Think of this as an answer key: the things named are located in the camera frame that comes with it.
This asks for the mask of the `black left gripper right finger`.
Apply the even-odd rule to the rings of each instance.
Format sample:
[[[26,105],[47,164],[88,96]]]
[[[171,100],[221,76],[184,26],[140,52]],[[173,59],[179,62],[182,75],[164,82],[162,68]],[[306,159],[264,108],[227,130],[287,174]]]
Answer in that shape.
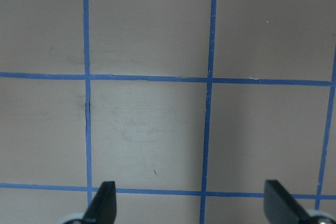
[[[277,180],[264,183],[263,209],[271,224],[308,223],[310,220],[309,214]]]

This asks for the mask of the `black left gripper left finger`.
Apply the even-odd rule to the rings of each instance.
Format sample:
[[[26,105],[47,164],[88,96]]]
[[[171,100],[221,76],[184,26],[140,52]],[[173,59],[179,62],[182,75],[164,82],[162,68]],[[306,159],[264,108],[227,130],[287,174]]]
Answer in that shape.
[[[115,182],[103,182],[84,213],[81,223],[113,224],[116,220]]]

